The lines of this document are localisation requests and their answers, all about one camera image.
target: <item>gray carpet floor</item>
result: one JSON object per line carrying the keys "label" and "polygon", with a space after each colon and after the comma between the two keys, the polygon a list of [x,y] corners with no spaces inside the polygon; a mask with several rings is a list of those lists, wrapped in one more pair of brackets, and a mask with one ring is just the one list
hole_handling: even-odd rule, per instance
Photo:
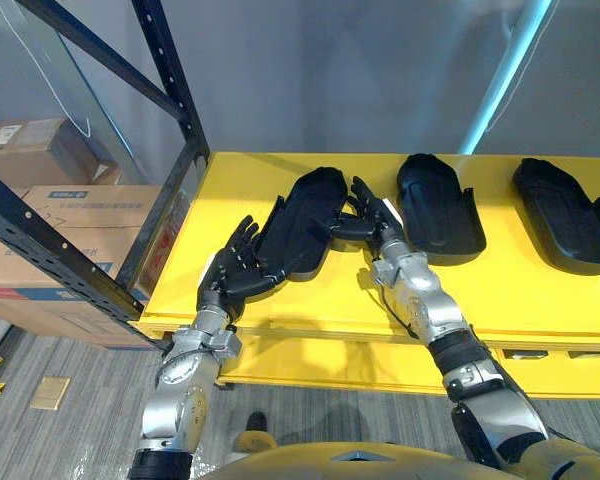
{"label": "gray carpet floor", "polygon": [[[160,357],[12,329],[0,345],[0,479],[123,479]],[[71,377],[58,411],[29,408],[43,375]],[[192,475],[222,465],[249,414],[279,444],[394,442],[463,457],[443,397],[237,385],[214,392]],[[600,401],[536,401],[548,424],[600,452]]]}

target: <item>yellow workbench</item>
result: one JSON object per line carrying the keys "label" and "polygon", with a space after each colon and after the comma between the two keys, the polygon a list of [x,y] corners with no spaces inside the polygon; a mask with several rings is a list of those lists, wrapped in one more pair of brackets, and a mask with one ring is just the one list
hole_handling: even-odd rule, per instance
{"label": "yellow workbench", "polygon": [[[511,181],[522,156],[439,157],[455,168],[463,188],[474,187],[487,238],[477,259],[433,267],[444,289],[529,394],[600,398],[600,276],[559,271],[535,249]],[[135,327],[161,338],[190,325],[210,256],[246,214],[264,223],[276,196],[286,196],[301,175],[334,166],[347,182],[358,175],[378,196],[395,201],[396,174],[405,158],[214,154]],[[541,158],[573,174],[592,200],[600,196],[600,158]],[[330,251],[313,280],[287,282],[250,302],[237,322],[244,348],[225,365],[219,381],[443,394],[428,351],[409,345],[413,340],[381,306],[368,262],[361,250]]]}
{"label": "yellow workbench", "polygon": [[[600,275],[548,265],[523,226],[512,175],[521,156],[439,155],[462,187],[473,186],[487,248],[464,265],[433,267],[477,334],[501,348],[600,350]],[[210,255],[251,213],[261,224],[276,195],[321,165],[362,177],[378,196],[395,200],[404,154],[216,153],[153,296],[136,327],[160,338],[195,316],[198,279]],[[573,174],[591,199],[600,196],[600,158],[547,157]],[[363,251],[331,251],[306,283],[285,284],[249,304],[241,332],[374,342],[411,342],[378,301]]]}
{"label": "yellow workbench", "polygon": [[[241,335],[240,357],[222,368],[219,383],[257,383],[446,395],[442,376],[421,345]],[[532,397],[600,398],[600,354],[537,352],[516,358],[491,349]]]}

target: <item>metal shelving rack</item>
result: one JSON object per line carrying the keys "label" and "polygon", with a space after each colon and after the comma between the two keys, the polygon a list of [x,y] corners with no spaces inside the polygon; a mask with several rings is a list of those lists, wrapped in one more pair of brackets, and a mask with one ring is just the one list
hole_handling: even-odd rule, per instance
{"label": "metal shelving rack", "polygon": [[160,0],[132,0],[164,91],[55,0],[16,1],[174,117],[185,145],[115,279],[83,255],[2,181],[0,241],[128,331],[164,350],[167,342],[149,339],[127,323],[137,320],[143,311],[131,289],[153,244],[157,227],[169,211],[185,174],[192,164],[208,161],[209,145],[162,4]]}

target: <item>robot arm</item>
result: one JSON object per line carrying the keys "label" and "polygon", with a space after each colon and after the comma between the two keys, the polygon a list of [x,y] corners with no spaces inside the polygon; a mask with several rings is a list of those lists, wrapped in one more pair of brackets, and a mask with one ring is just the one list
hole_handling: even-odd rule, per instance
{"label": "robot arm", "polygon": [[[475,337],[460,308],[429,269],[427,256],[411,251],[402,226],[387,204],[355,177],[351,202],[360,231],[374,255],[372,275],[387,307],[409,319],[412,336],[424,343],[443,376],[454,427],[469,459],[506,470],[547,430],[524,393]],[[333,230],[338,236],[338,227]]]}
{"label": "robot arm", "polygon": [[[282,281],[257,265],[253,244],[258,225],[252,222],[246,217],[215,255],[198,289],[193,325],[173,335],[173,348],[144,410],[130,479],[189,478],[213,384],[222,363],[242,347],[233,321],[244,311],[247,296]],[[227,288],[230,284],[241,285],[239,293]]]}

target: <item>black plastic tray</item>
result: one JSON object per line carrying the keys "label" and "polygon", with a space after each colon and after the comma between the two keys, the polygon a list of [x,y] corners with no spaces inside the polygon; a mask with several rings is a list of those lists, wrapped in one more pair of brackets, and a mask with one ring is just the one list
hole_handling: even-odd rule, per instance
{"label": "black plastic tray", "polygon": [[473,199],[460,189],[456,172],[435,155],[410,155],[398,172],[407,237],[436,265],[476,258],[487,246]]}
{"label": "black plastic tray", "polygon": [[255,245],[256,258],[289,280],[313,278],[324,261],[331,236],[321,228],[335,218],[347,199],[340,170],[319,167],[300,177],[286,200],[278,201]]}
{"label": "black plastic tray", "polygon": [[513,180],[549,261],[567,272],[599,275],[600,198],[592,203],[575,178],[546,160],[523,159]]}

